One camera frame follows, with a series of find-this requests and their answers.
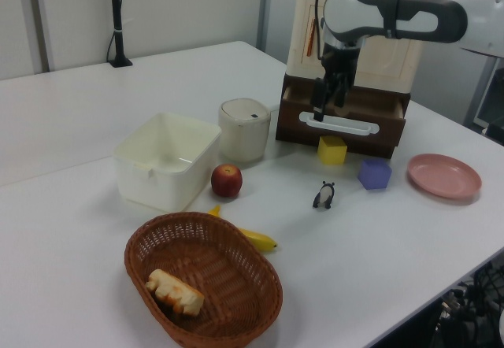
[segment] black pole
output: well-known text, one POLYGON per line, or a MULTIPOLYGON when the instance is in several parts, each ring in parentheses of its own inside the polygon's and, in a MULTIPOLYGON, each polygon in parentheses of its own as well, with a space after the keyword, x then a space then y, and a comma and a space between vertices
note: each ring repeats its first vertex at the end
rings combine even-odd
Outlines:
POLYGON ((116 41, 116 58, 110 61, 113 67, 125 67, 133 65, 124 55, 123 24, 120 18, 120 0, 112 0, 113 31, 116 41))

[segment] wicker basket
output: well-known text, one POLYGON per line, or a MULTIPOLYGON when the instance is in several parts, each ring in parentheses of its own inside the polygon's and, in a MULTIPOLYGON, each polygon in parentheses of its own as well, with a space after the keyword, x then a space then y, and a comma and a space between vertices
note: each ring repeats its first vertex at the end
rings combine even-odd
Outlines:
POLYGON ((282 306, 274 268, 236 227, 206 213, 156 217, 130 238, 129 276, 150 312, 186 348, 239 348, 262 334, 282 306), (176 315, 145 286, 157 269, 205 295, 197 317, 176 315))

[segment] lid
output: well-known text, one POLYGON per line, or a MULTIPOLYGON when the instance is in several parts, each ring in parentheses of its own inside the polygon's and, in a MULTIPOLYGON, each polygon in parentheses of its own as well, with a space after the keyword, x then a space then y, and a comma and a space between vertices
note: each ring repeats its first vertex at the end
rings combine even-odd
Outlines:
POLYGON ((262 120, 269 116, 268 108, 251 98, 230 100, 221 108, 234 120, 262 120))

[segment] red apple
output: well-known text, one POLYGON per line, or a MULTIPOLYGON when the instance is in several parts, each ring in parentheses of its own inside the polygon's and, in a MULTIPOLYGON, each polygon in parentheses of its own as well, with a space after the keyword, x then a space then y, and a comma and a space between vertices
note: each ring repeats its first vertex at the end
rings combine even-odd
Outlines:
POLYGON ((218 165, 212 172, 212 190, 221 197, 235 197, 242 187, 242 173, 235 165, 218 165))

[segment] drawer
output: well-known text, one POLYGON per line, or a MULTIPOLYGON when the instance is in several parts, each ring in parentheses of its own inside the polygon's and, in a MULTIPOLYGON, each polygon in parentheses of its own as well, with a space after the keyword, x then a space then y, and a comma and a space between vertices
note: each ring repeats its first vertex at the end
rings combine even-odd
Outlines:
POLYGON ((327 116, 364 121, 380 127, 375 134, 354 135, 313 128, 299 120, 301 112, 313 112, 309 103, 313 86, 313 80, 285 76, 276 129, 278 140, 318 146, 322 135, 336 135, 345 141, 349 152, 391 157, 406 123, 404 115, 409 94, 353 87, 343 108, 329 102, 325 109, 327 116))

